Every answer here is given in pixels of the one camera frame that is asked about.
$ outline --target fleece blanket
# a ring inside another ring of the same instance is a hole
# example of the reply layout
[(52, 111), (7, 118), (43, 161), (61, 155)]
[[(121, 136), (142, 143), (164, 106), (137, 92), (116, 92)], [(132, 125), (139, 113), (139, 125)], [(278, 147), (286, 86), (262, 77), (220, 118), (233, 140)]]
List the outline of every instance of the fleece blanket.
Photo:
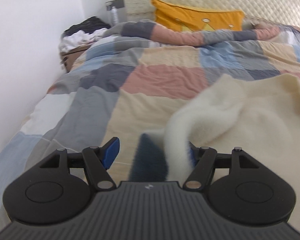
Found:
[(6, 186), (55, 149), (80, 152), (119, 137), (109, 170), (118, 183), (128, 179), (140, 135), (164, 127), (223, 74), (245, 81), (282, 73), (300, 78), (300, 32), (260, 30), (175, 33), (149, 21), (108, 30), (52, 85), (0, 153), (0, 230), (9, 222), (2, 206)]
[[(131, 176), (152, 181), (154, 173), (161, 174), (182, 185), (194, 168), (189, 141), (222, 153), (241, 146), (288, 182), (297, 195), (289, 223), (300, 231), (300, 79), (284, 74), (247, 82), (222, 76), (175, 112), (164, 129), (141, 136)], [(149, 160), (153, 153), (161, 158)], [(229, 173), (216, 172), (214, 179)]]

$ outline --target bedside table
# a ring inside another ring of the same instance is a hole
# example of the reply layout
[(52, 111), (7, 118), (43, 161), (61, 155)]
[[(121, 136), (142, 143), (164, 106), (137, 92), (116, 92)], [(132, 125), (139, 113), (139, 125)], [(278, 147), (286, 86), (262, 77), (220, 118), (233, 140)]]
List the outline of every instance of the bedside table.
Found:
[(62, 52), (61, 58), (62, 58), (62, 62), (65, 65), (67, 71), (69, 72), (72, 68), (73, 63), (75, 62), (75, 60), (81, 56), (82, 53), (84, 53), (87, 49), (89, 49), (91, 47), (91, 45), (93, 44), (89, 43), (83, 46), (80, 46), (78, 48), (72, 49), (71, 51), (64, 53)]

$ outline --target gray gripper base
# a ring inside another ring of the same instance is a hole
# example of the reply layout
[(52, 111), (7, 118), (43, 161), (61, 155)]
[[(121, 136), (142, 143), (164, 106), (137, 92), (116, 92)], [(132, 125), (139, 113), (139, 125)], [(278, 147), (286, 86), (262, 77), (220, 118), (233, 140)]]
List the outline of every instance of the gray gripper base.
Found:
[(300, 240), (286, 223), (247, 227), (216, 214), (199, 193), (176, 182), (122, 182), (98, 193), (66, 222), (29, 226), (12, 222), (0, 240)]

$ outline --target bottle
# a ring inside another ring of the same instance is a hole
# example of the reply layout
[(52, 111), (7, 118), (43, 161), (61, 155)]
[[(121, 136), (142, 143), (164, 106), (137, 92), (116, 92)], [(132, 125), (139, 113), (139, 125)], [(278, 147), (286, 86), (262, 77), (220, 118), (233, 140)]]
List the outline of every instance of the bottle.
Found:
[(112, 6), (110, 13), (111, 13), (111, 18), (112, 18), (111, 19), (112, 26), (115, 26), (119, 23), (119, 16), (118, 16), (117, 8), (115, 6)]

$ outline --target metal pin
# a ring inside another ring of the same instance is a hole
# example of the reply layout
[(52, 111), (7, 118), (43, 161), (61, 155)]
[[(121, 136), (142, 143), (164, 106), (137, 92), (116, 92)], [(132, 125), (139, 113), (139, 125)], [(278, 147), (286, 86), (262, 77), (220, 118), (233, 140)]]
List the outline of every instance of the metal pin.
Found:
[(97, 186), (101, 189), (110, 189), (113, 187), (113, 183), (109, 180), (103, 180), (98, 182)]
[(190, 181), (187, 181), (186, 187), (191, 188), (191, 189), (197, 189), (197, 188), (201, 187), (201, 183), (196, 180), (190, 180)]

